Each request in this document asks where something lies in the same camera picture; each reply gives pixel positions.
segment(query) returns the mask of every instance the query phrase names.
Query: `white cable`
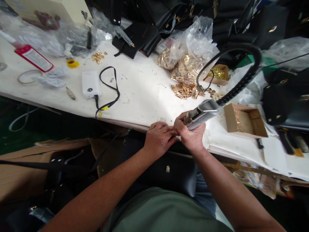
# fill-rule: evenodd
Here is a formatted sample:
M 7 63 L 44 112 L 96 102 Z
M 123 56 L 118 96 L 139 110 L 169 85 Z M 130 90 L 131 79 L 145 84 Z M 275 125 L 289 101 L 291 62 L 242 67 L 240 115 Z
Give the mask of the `white cable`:
M 25 113 L 25 114 L 23 114 L 22 116 L 20 116 L 20 117 L 18 117 L 17 119 L 15 119 L 15 120 L 9 125 L 9 131 L 16 132 L 16 131 L 19 131 L 19 130 L 23 129 L 23 128 L 26 126 L 26 124 L 27 124 L 29 114 L 32 113 L 32 112 L 34 112 L 34 111 L 36 111 L 37 109 L 39 109 L 39 108 L 36 108 L 36 109 L 30 111 L 30 105 L 28 105 L 27 113 Z M 12 127 L 13 127 L 14 123 L 17 122 L 18 120 L 20 120 L 20 119 L 21 119 L 22 117 L 24 117 L 24 116 L 26 116 L 26 119 L 25 119 L 25 123 L 24 123 L 24 125 L 22 126 L 22 128 L 20 128 L 20 129 L 18 129 L 18 130 L 12 130 Z

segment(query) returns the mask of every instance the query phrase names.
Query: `black charging cable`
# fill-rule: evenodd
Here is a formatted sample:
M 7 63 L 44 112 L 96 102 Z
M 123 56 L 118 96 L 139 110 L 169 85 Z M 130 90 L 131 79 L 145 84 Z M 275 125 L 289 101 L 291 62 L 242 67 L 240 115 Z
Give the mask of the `black charging cable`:
M 116 88 L 114 88 L 113 86 L 110 86 L 108 84 L 106 84 L 104 81 L 102 81 L 102 78 L 101 78 L 101 75 L 102 73 L 107 70 L 107 69 L 110 69 L 110 68 L 113 68 L 114 69 L 114 75 L 115 75 L 115 81 L 116 81 Z M 94 99 L 96 101 L 96 107 L 97 107 L 97 111 L 96 111 L 96 119 L 97 119 L 97 113 L 99 111 L 104 111 L 104 110 L 107 110 L 109 107 L 111 107 L 113 104 L 115 104 L 115 102 L 118 101 L 119 97 L 120 97 L 120 92 L 119 92 L 119 89 L 118 89 L 118 85 L 117 85 L 117 75 L 116 75 L 116 69 L 112 66 L 109 66 L 107 68 L 104 68 L 101 72 L 100 72 L 100 75 L 99 75 L 99 78 L 101 80 L 101 82 L 103 84 L 105 84 L 106 86 L 110 87 L 111 89 L 115 90 L 117 92 L 117 97 L 115 100 L 109 102 L 109 103 L 106 103 L 105 105 L 99 107 L 99 96 L 98 95 L 94 95 Z

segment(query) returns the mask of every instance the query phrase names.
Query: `tool handle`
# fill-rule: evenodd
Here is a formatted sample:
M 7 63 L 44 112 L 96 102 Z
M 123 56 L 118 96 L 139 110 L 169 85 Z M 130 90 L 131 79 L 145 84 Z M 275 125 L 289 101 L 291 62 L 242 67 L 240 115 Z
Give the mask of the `tool handle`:
M 283 129 L 283 128 L 278 128 L 278 132 L 279 132 L 280 140 L 281 140 L 286 152 L 289 155 L 295 155 L 294 148 L 292 147 L 291 143 L 289 142 L 289 140 L 287 138 L 286 130 Z
M 87 36 L 87 49 L 91 49 L 91 39 L 92 39 L 92 34 L 91 34 L 91 29 L 89 28 L 88 31 L 88 36 Z

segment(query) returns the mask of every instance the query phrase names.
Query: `white work table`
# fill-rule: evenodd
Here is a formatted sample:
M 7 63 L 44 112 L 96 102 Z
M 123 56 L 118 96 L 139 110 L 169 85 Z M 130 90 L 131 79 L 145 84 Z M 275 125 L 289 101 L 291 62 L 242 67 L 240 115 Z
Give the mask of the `white work table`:
M 117 72 L 117 83 L 120 91 L 119 100 L 108 110 L 102 111 L 102 118 L 98 119 L 128 128 L 146 131 L 156 121 L 166 121 L 173 125 L 175 118 L 182 112 L 194 109 L 203 100 L 210 98 L 199 96 L 196 100 L 188 98 L 181 100 L 174 96 L 170 85 L 177 82 L 171 80 L 170 73 L 159 67 L 155 62 L 157 54 L 145 57 L 138 52 L 135 58 L 124 54 L 114 57 L 118 50 L 111 41 L 103 41 L 98 51 L 107 52 L 102 64 L 98 65 L 91 59 L 76 58 L 80 66 L 70 69 L 69 73 L 62 79 L 67 82 L 76 96 L 72 100 L 66 93 L 66 88 L 46 87 L 41 84 L 33 86 L 21 85 L 17 78 L 20 74 L 36 68 L 14 53 L 14 48 L 3 38 L 0 38 L 0 62 L 6 63 L 8 67 L 0 72 L 0 95 L 21 102 L 29 103 L 39 107 L 52 107 L 69 113 L 84 117 L 95 117 L 96 104 L 94 99 L 85 99 L 81 91 L 81 73 L 83 71 L 96 70 L 98 73 L 108 66 L 113 66 Z M 41 52 L 55 67 L 66 65 L 65 58 L 55 58 Z M 114 70 L 108 69 L 102 74 L 102 79 L 107 84 L 116 86 Z M 99 97 L 99 106 L 113 101 L 117 97 L 116 91 L 100 83 L 102 96 Z M 225 92 L 225 87 L 215 84 L 211 88 L 216 92 Z M 204 136 L 205 147 L 213 153 L 237 159 L 240 161 L 256 164 L 272 170 L 276 173 L 285 174 L 290 177 L 309 181 L 309 157 L 299 158 L 283 154 L 282 150 L 274 151 L 274 157 L 285 159 L 286 164 L 282 170 L 278 169 L 277 162 L 267 163 L 262 150 L 258 149 L 255 139 L 237 136 L 226 131 L 224 111 L 207 121 Z

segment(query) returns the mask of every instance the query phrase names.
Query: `wire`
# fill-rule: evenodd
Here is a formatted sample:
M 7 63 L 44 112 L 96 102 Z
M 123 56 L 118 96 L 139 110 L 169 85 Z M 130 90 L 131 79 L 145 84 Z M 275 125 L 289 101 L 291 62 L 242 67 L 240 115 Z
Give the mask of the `wire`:
M 30 111 L 30 105 L 28 105 L 27 113 L 23 114 L 22 116 L 19 116 L 17 119 L 15 119 L 13 122 L 11 122 L 11 124 L 9 125 L 9 131 L 16 132 L 16 131 L 22 130 L 27 124 L 29 114 L 38 110 L 38 109 L 39 108 L 36 108 L 36 109 Z M 25 123 L 23 124 L 23 126 L 18 130 L 13 130 L 12 128 L 13 128 L 14 123 L 17 122 L 18 120 L 20 120 L 24 116 L 26 116 L 26 118 L 25 118 Z
M 209 89 L 209 87 L 210 87 L 210 85 L 211 85 L 211 83 L 212 83 L 212 80 L 213 80 L 213 78 L 215 77 L 215 74 L 214 74 L 213 70 L 211 69 L 210 71 L 212 72 L 212 79 L 211 79 L 211 81 L 209 82 L 208 87 L 207 87 L 203 92 L 206 92 L 206 91 Z
M 291 60 L 295 60 L 295 59 L 297 59 L 297 58 L 299 58 L 299 57 L 303 57 L 303 56 L 305 56 L 305 55 L 309 55 L 309 53 L 304 54 L 304 55 L 301 55 L 301 56 L 297 56 L 297 57 L 294 57 L 294 58 L 292 58 L 292 59 L 289 59 L 289 60 L 286 60 L 286 61 L 282 61 L 282 62 L 279 62 L 279 63 L 276 63 L 276 64 L 268 65 L 268 66 L 265 66 L 265 67 L 263 67 L 263 68 L 268 68 L 268 67 L 271 67 L 271 66 L 275 66 L 275 65 L 278 65 L 278 64 L 282 64 L 282 63 L 285 63 L 285 62 L 289 62 L 289 61 L 291 61 Z
M 205 69 L 207 69 L 211 64 L 215 63 L 215 61 L 223 54 L 230 52 L 230 51 L 234 51 L 234 50 L 245 51 L 253 55 L 254 64 L 253 66 L 249 68 L 247 73 L 237 83 L 237 85 L 230 92 L 228 92 L 224 97 L 222 97 L 221 99 L 217 101 L 217 104 L 219 106 L 224 106 L 227 102 L 229 102 L 232 98 L 234 98 L 238 93 L 240 93 L 250 83 L 250 81 L 258 74 L 258 72 L 262 69 L 262 66 L 261 66 L 262 54 L 261 54 L 261 50 L 258 47 L 252 44 L 246 44 L 246 43 L 233 45 L 230 48 L 224 51 L 221 51 L 217 55 L 215 55 L 199 72 L 199 74 L 196 77 L 196 84 L 197 84 L 197 88 L 199 89 L 199 91 L 203 92 L 203 90 L 201 89 L 201 86 L 199 85 L 199 77 L 205 71 Z
M 109 69 L 109 68 L 113 68 L 113 69 L 114 69 L 114 75 L 115 75 L 115 81 L 116 81 L 116 88 L 114 88 L 113 86 L 110 86 L 110 85 L 106 84 L 104 81 L 102 81 L 102 78 L 101 78 L 102 73 L 103 73 L 105 70 Z M 94 95 L 94 99 L 95 99 L 95 101 L 96 101 L 96 107 L 97 107 L 97 109 L 98 109 L 98 110 L 96 111 L 96 119 L 97 119 L 97 113 L 98 113 L 99 111 L 107 110 L 109 107 L 111 107 L 113 104 L 115 104 L 115 102 L 117 102 L 118 99 L 119 99 L 119 97 L 120 97 L 120 92 L 119 92 L 118 85 L 117 85 L 116 69 L 115 69 L 114 67 L 109 66 L 109 67 L 107 67 L 107 68 L 104 68 L 104 69 L 100 72 L 99 78 L 100 78 L 100 80 L 101 80 L 101 82 L 102 82 L 103 84 L 105 84 L 106 86 L 110 87 L 111 89 L 113 89 L 113 90 L 115 90 L 115 91 L 117 92 L 117 97 L 116 97 L 115 100 L 113 100 L 113 101 L 111 101 L 111 102 L 109 102 L 109 103 L 107 103 L 107 104 L 105 104 L 105 105 L 99 107 L 99 103 L 98 103 L 99 97 L 98 97 L 98 95 Z

